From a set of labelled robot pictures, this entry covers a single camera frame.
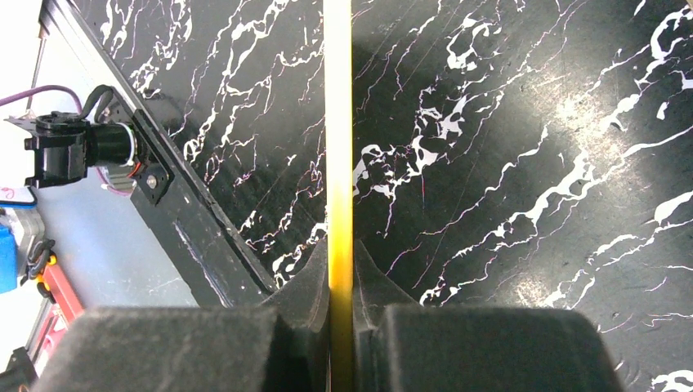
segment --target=bolt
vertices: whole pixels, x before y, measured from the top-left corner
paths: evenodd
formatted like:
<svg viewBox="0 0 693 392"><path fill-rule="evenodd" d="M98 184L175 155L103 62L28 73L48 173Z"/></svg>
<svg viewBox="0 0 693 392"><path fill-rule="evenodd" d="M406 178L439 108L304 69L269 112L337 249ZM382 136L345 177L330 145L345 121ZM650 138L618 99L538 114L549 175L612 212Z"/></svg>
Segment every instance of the bolt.
<svg viewBox="0 0 693 392"><path fill-rule="evenodd" d="M151 189L156 188L156 184L157 184L156 177L154 177L154 176L152 176L152 175L150 175L149 177L147 177L147 185L148 185Z"/></svg>

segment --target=marble surface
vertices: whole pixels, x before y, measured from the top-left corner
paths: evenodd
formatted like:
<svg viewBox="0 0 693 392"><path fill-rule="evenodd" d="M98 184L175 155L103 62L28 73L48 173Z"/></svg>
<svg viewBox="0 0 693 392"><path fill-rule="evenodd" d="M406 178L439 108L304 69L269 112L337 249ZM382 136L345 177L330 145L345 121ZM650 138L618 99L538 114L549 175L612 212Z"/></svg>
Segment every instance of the marble surface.
<svg viewBox="0 0 693 392"><path fill-rule="evenodd" d="M77 1L278 283L324 236L321 2ZM587 315L693 387L693 11L353 0L355 236L423 305Z"/></svg>

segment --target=yellow rod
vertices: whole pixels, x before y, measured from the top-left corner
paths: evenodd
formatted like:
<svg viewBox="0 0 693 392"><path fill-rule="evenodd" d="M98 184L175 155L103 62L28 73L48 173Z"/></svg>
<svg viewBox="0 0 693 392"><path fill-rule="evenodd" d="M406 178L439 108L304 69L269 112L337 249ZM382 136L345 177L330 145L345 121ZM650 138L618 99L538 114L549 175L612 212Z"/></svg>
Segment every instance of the yellow rod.
<svg viewBox="0 0 693 392"><path fill-rule="evenodd" d="M323 1L330 367L332 391L353 390L351 0Z"/></svg>

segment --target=blue object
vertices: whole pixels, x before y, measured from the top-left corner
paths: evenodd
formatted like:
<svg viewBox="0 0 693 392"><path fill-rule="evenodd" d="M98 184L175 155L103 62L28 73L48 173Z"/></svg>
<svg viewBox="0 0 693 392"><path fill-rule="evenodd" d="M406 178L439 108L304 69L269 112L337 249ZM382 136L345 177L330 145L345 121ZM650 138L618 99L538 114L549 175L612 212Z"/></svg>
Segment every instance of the blue object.
<svg viewBox="0 0 693 392"><path fill-rule="evenodd" d="M17 246L10 229L0 225L0 294L17 288Z"/></svg>

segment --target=black cylinder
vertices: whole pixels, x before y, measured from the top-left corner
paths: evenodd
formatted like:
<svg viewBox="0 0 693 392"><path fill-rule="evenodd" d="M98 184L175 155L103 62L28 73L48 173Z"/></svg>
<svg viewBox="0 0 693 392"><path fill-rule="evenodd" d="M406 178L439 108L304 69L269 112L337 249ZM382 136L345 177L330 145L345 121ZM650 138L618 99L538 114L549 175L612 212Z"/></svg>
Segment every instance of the black cylinder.
<svg viewBox="0 0 693 392"><path fill-rule="evenodd" d="M135 148L131 132L121 124L94 124L87 131L87 166L126 164Z"/></svg>

